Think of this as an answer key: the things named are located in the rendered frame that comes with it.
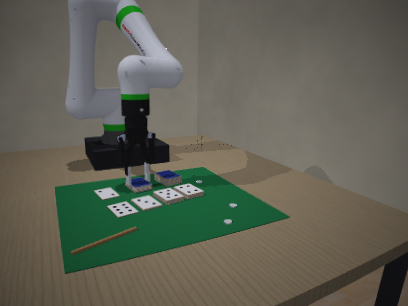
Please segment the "blue rectangular card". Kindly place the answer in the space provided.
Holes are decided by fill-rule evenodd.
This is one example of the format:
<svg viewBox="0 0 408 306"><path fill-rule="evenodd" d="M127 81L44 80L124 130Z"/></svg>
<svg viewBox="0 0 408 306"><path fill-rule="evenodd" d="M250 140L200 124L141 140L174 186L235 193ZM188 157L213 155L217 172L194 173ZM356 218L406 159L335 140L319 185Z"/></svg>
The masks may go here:
<svg viewBox="0 0 408 306"><path fill-rule="evenodd" d="M142 177L139 178L133 178L131 179L131 186L133 186L134 188L140 188L140 187L145 187L145 186L149 186L152 185L150 182L148 182L147 180L145 180Z"/></svg>
<svg viewBox="0 0 408 306"><path fill-rule="evenodd" d="M172 172L170 170L156 172L155 174L162 177L162 178L164 178L164 179L166 179L166 180L182 177L181 175L179 175L177 173L174 173L174 172Z"/></svg>

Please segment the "green felt mat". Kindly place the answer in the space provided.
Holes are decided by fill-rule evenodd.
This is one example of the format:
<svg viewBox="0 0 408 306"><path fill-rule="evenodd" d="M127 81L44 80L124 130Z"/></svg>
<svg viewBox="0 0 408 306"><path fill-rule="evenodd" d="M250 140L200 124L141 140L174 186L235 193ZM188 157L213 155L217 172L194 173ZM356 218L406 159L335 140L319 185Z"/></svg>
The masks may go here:
<svg viewBox="0 0 408 306"><path fill-rule="evenodd" d="M181 183L165 186L150 174L152 190L134 193L125 178L55 187L59 231L65 274L146 256L225 236L290 216L221 178L204 167L172 171ZM202 183L196 183L196 181ZM204 195L166 205L154 191L184 184ZM111 187L120 195L102 200L95 190ZM150 195L162 207L142 211L131 199ZM109 205L128 202L139 213L118 218ZM229 204L236 204L230 207ZM225 224L231 219L231 224ZM127 229L136 231L80 253L71 250L97 242Z"/></svg>

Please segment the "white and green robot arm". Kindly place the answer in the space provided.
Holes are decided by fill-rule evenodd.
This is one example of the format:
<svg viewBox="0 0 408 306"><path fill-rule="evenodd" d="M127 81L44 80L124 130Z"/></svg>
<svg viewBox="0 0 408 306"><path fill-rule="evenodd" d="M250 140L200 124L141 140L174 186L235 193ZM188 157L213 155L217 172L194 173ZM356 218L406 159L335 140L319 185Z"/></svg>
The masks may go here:
<svg viewBox="0 0 408 306"><path fill-rule="evenodd" d="M68 0L68 11L67 112L76 119L102 118L102 143L118 145L116 137L125 132L125 117L150 115L149 89L170 89L179 85L183 79L182 65L157 38L135 0ZM120 62L121 90L95 88L96 33L102 20L115 22L141 55L131 55Z"/></svg>

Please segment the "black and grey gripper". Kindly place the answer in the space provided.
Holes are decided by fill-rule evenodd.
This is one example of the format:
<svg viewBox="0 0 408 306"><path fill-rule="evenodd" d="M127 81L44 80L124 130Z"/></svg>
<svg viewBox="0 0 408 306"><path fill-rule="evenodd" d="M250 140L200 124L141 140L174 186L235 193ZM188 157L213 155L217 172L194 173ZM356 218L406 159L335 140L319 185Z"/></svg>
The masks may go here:
<svg viewBox="0 0 408 306"><path fill-rule="evenodd" d="M148 136L149 153L146 147L146 137ZM155 161L155 133L147 130L147 117L144 118L126 118L125 117L125 132L121 136L117 136L119 164L125 167L126 184L131 185L131 158L135 144L140 144L145 167L145 180L150 182L150 164ZM124 141L128 140L127 151L125 156Z"/></svg>

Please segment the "brown wooden stick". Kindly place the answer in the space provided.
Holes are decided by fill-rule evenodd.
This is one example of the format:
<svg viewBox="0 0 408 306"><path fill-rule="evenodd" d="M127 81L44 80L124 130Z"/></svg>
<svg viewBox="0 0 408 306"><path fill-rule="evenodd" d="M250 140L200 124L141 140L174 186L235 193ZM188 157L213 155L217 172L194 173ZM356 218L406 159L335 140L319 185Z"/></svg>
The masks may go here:
<svg viewBox="0 0 408 306"><path fill-rule="evenodd" d="M136 230L137 230L137 227L130 228L128 230L125 230L123 232L117 233L117 234L112 235L110 237L104 238L104 239L99 240L97 242L94 242L94 243L91 243L89 245L83 246L81 248L75 249L75 250L71 251L71 254L74 255L74 254L80 253L82 251L85 251L85 250L90 249L92 247L98 246L100 244L103 244L105 242L108 242L108 241L113 240L115 238L121 237L123 235L126 235L126 234L131 233L131 232L136 231Z"/></svg>

